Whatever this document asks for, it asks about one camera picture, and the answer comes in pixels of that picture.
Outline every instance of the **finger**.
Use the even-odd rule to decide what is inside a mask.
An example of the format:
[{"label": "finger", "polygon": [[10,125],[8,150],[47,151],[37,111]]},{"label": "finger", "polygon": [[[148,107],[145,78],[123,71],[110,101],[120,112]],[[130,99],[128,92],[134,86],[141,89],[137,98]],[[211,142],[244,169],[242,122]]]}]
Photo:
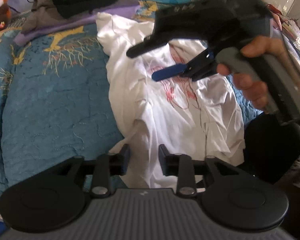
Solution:
[{"label": "finger", "polygon": [[238,73],[233,75],[233,83],[237,89],[245,90],[252,86],[252,78],[248,74]]},{"label": "finger", "polygon": [[287,58],[282,40],[272,39],[264,36],[257,36],[248,45],[241,49],[241,53],[246,57],[259,57],[265,53],[270,53],[278,58]]},{"label": "finger", "polygon": [[268,87],[262,81],[254,82],[250,88],[242,91],[244,97],[251,101],[255,101],[258,98],[266,96],[267,92]]},{"label": "finger", "polygon": [[271,19],[271,25],[276,28],[279,29],[279,25],[277,24],[277,22],[274,19]]},{"label": "finger", "polygon": [[218,64],[217,72],[223,76],[227,76],[231,74],[229,68],[224,64]]},{"label": "finger", "polygon": [[268,98],[266,96],[258,98],[255,101],[252,101],[252,105],[256,108],[256,109],[264,109],[266,107],[266,105],[268,104]]},{"label": "finger", "polygon": [[275,21],[278,29],[280,31],[282,31],[282,24],[281,24],[281,21],[280,21],[280,17],[277,14],[273,13],[273,12],[272,12],[272,16],[273,16],[273,20]]}]

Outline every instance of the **gray handle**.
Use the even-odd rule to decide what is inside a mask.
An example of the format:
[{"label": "gray handle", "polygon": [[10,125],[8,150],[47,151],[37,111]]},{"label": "gray handle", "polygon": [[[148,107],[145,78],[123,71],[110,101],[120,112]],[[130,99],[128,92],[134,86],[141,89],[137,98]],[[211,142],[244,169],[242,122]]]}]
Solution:
[{"label": "gray handle", "polygon": [[[253,81],[261,81],[257,73],[250,66],[248,61],[242,60],[240,51],[237,48],[230,47],[223,49],[216,56],[216,62],[227,65],[233,73],[245,73],[251,76]],[[266,106],[266,111],[269,113],[275,113],[278,111],[278,106],[274,99],[268,92],[268,104]]]}]

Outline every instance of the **red print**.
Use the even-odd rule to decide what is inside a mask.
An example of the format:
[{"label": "red print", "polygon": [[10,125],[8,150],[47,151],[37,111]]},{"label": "red print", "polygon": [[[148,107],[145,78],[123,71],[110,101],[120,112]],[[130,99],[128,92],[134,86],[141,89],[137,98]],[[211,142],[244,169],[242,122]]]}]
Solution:
[{"label": "red print", "polygon": [[[174,49],[173,46],[170,46],[170,53],[171,53],[173,60],[176,63],[185,63],[184,59],[180,57],[180,55],[176,52],[176,50]],[[150,72],[150,74],[152,74],[153,72],[158,71],[163,68],[164,67],[156,66],[156,67],[151,68],[149,70],[149,72]],[[191,87],[192,82],[189,78],[182,78],[182,77],[178,76],[178,77],[173,77],[170,79],[162,80],[162,81],[160,81],[160,83],[162,84],[163,89],[166,92],[167,101],[169,103],[171,103],[173,106],[177,106],[181,109],[188,109],[189,105],[191,104],[196,109],[200,110],[197,96],[194,93],[193,88]],[[187,102],[186,106],[180,106],[175,101],[176,95],[175,95],[174,87],[172,87],[171,85],[179,85],[179,87],[181,88],[181,91],[183,92],[184,97],[186,99],[186,102]]]}]

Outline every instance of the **metal screw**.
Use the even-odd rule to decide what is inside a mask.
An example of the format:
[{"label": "metal screw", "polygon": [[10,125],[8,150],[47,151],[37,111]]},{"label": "metal screw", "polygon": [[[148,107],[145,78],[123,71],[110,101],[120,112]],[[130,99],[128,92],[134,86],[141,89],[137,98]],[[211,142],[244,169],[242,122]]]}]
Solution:
[{"label": "metal screw", "polygon": [[182,187],[179,192],[182,195],[193,195],[195,193],[195,190],[191,187]]},{"label": "metal screw", "polygon": [[108,189],[107,188],[105,188],[105,187],[94,187],[94,188],[92,188],[92,190],[91,190],[94,194],[96,194],[96,195],[104,195],[104,194],[106,194],[107,192],[108,192]]},{"label": "metal screw", "polygon": [[205,192],[205,191],[206,191],[205,187],[197,188],[197,193],[201,193],[201,192]]}]

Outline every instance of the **hand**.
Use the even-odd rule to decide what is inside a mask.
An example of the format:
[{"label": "hand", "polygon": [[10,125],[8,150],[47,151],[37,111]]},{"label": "hand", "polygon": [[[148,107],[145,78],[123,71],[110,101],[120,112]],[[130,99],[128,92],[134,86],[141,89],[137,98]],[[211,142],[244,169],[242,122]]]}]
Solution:
[{"label": "hand", "polygon": [[[251,43],[243,47],[241,49],[241,53],[245,57],[259,57],[264,53],[275,55],[284,66],[300,92],[300,77],[292,66],[292,62],[286,52],[283,41],[258,36]],[[217,72],[224,76],[230,74],[230,70],[224,64],[219,64],[217,66]],[[243,73],[234,74],[233,81],[236,88],[242,90],[244,97],[251,100],[255,108],[261,110],[264,109],[268,103],[268,87],[266,83],[262,81],[253,82],[249,75]]]},{"label": "hand", "polygon": [[280,31],[282,31],[282,24],[281,24],[281,21],[280,21],[280,17],[277,14],[273,13],[273,12],[271,12],[271,13],[272,13],[272,16],[273,16],[273,19],[271,21],[272,26],[274,28],[279,29]]}]

